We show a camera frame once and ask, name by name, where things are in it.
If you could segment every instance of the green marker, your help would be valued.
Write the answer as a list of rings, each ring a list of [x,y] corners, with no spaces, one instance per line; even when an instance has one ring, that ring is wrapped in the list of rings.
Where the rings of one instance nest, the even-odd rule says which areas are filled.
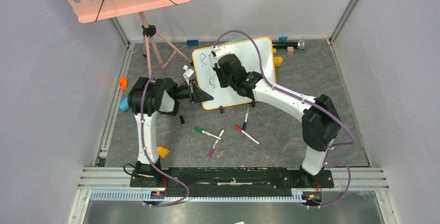
[[[221,140],[221,139],[222,139],[222,138],[219,137],[219,136],[216,136],[216,135],[214,135],[214,134],[211,134],[211,133],[209,133],[209,132],[206,132],[206,131],[202,130],[202,128],[200,128],[200,127],[194,127],[194,130],[196,130],[196,131],[198,131],[198,132],[201,132],[201,133],[203,133],[203,134],[206,134],[206,135],[208,135],[208,136],[214,137],[214,138],[216,138],[216,139],[218,139],[218,140]]]

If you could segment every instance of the yellow block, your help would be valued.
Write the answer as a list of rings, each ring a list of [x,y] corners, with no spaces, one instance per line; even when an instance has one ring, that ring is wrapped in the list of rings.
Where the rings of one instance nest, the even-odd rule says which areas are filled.
[[[159,152],[159,156],[161,158],[165,158],[168,155],[168,153],[170,153],[168,149],[163,148],[162,146],[158,146],[157,151]]]
[[[273,64],[275,67],[281,66],[283,64],[283,58],[282,57],[274,57]]]

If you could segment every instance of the black clip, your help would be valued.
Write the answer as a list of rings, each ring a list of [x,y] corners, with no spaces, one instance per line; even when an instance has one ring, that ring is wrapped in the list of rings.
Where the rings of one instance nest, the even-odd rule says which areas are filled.
[[[144,25],[142,25],[142,30],[142,34],[147,37],[152,37],[156,34],[156,26],[154,25],[148,25],[148,28],[145,28]]]

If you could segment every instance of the red marker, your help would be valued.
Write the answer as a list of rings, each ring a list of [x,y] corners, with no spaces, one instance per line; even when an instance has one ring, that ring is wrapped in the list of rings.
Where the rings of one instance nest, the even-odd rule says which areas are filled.
[[[241,129],[241,127],[237,124],[234,125],[235,128],[237,128],[237,130],[239,130],[240,132],[242,132],[244,135],[246,135],[248,138],[250,138],[252,141],[256,142],[258,145],[261,145],[260,142],[258,142],[257,140],[255,140],[253,137],[251,137],[247,132],[245,132],[243,129]]]

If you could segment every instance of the blue marker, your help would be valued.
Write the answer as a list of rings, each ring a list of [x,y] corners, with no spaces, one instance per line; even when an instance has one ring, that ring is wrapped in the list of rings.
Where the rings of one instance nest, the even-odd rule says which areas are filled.
[[[251,109],[251,105],[250,104],[248,104],[247,105],[247,110],[246,110],[246,116],[244,116],[244,123],[243,123],[243,130],[244,131],[246,131],[246,125],[248,124],[247,122],[248,122],[248,115],[249,115],[249,109]]]

